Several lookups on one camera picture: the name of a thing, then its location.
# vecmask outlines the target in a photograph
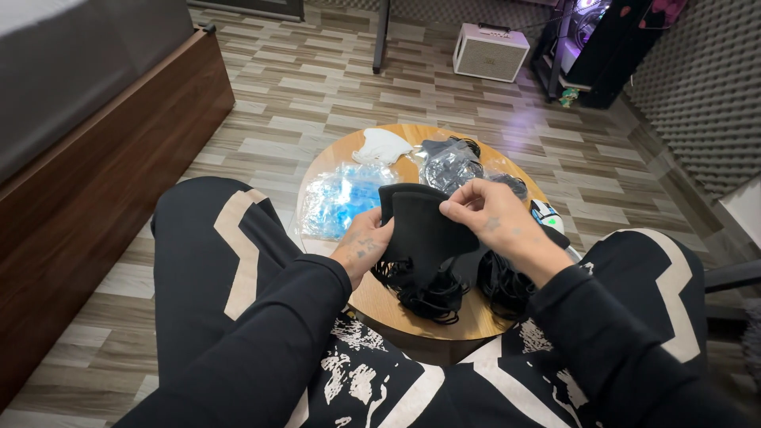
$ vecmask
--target wooden bed frame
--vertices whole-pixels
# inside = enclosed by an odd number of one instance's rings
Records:
[[[217,38],[196,28],[0,184],[0,411],[233,103]]]

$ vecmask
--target patterned pants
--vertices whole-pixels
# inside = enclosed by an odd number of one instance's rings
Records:
[[[167,191],[151,229],[158,370],[166,382],[235,329],[237,317],[278,287],[271,278],[301,251],[269,199],[223,178],[196,178]],[[659,232],[635,229],[608,235],[580,265],[659,334],[664,349],[705,371],[703,276],[695,254]],[[338,314],[286,426],[601,426],[594,405],[530,314],[446,367],[412,361]]]

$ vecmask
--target wooden tabletop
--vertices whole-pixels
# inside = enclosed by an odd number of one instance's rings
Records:
[[[410,145],[420,145],[424,139],[445,140],[448,136],[467,138],[464,134],[446,129],[425,125],[383,125],[378,128],[386,129],[401,136]],[[349,134],[325,149],[314,159],[301,182],[298,191],[296,213],[301,212],[304,201],[304,190],[310,180],[323,172],[331,172],[341,162],[352,162],[352,152],[359,150],[365,143],[362,131]],[[486,170],[506,172],[513,177],[519,177],[526,182],[528,200],[538,199],[547,201],[539,187],[516,164],[487,145],[478,142],[481,147],[480,162]],[[391,166],[398,173],[400,180],[407,183],[418,183],[417,165],[407,157],[401,157]],[[338,245],[337,242],[318,241],[301,237],[307,253],[330,256]],[[433,321],[419,318],[405,309],[396,299],[393,292],[379,283],[371,273],[365,274],[361,285],[352,293],[349,305],[365,316],[394,328],[398,331],[421,337],[431,337],[442,340],[475,340],[501,334],[510,327],[511,323],[493,315],[486,304],[481,292],[471,289],[463,297],[463,305],[459,312],[460,320],[452,325],[439,325]]]

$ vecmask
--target person's left hand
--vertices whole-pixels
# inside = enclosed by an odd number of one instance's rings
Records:
[[[352,291],[359,287],[365,273],[381,259],[391,241],[393,219],[384,227],[380,225],[380,207],[356,215],[338,248],[330,256],[346,269],[352,281]]]

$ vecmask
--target tiled floor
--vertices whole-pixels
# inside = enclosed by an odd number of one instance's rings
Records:
[[[387,123],[446,126],[521,166],[578,250],[619,228],[648,227],[712,265],[609,113],[548,106],[526,69],[515,84],[454,75],[456,27],[392,22],[385,71],[373,75],[373,12],[307,6],[306,24],[191,13],[216,24],[237,104],[185,177],[249,183],[289,225],[303,173],[331,142]],[[0,416],[1,428],[110,426],[157,387],[152,266],[146,227]],[[746,385],[738,345],[712,349],[727,356],[720,369],[734,373],[734,385]]]

